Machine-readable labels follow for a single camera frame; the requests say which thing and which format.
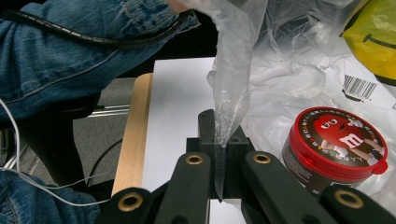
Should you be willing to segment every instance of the barcode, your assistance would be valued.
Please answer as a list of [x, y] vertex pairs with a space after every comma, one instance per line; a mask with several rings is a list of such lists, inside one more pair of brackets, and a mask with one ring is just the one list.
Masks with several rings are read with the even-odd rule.
[[346, 75], [346, 80], [344, 81], [345, 93], [361, 99], [369, 99], [375, 87], [376, 84], [373, 82], [348, 75]]

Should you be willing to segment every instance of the brass screw insert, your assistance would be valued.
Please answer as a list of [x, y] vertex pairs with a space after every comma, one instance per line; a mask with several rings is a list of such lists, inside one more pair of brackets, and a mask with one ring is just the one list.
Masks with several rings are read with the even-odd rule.
[[122, 212], [131, 212], [139, 208], [142, 203], [143, 197], [140, 194], [136, 192], [128, 193], [119, 200], [119, 209]]
[[358, 195], [356, 195], [355, 193], [353, 193], [351, 191], [339, 189], [334, 193], [334, 195], [335, 195], [335, 199], [339, 203], [341, 203], [345, 206], [348, 206], [351, 208], [356, 208], [356, 209], [363, 208], [363, 206], [364, 206], [363, 200]]
[[254, 155], [253, 160], [261, 164], [267, 164], [271, 162], [271, 158], [265, 154], [256, 154]]
[[203, 161], [204, 161], [204, 159], [199, 155], [190, 155], [186, 159], [186, 162], [190, 165], [198, 165], [198, 164], [201, 164]]

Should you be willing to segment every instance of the m&m's container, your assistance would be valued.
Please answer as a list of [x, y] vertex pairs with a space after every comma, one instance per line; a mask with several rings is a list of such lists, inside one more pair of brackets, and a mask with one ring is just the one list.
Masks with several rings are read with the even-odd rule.
[[330, 185], [357, 187], [388, 169], [387, 145], [367, 121], [332, 107], [300, 113], [282, 150], [289, 171], [308, 190], [320, 194]]

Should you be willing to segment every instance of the hand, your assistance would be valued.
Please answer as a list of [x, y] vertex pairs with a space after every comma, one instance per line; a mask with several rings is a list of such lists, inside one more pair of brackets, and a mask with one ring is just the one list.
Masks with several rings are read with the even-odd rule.
[[181, 4], [178, 0], [168, 0], [168, 5], [177, 14], [189, 10], [188, 7]]

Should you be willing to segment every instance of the black chair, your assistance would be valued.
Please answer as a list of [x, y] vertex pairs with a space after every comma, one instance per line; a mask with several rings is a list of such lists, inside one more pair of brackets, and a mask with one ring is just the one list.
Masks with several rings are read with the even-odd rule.
[[[153, 72], [156, 60], [214, 57], [218, 36], [216, 27], [206, 15], [199, 12], [196, 14], [201, 27], [175, 36], [160, 51], [120, 78], [138, 77]], [[60, 186], [75, 183], [85, 177], [74, 141], [73, 120], [88, 117], [97, 107], [100, 95], [98, 92], [59, 102], [29, 119], [17, 120], [21, 139], [43, 161], [52, 179]], [[0, 123], [1, 128], [11, 128], [11, 124]], [[87, 190], [84, 182], [72, 188]]]

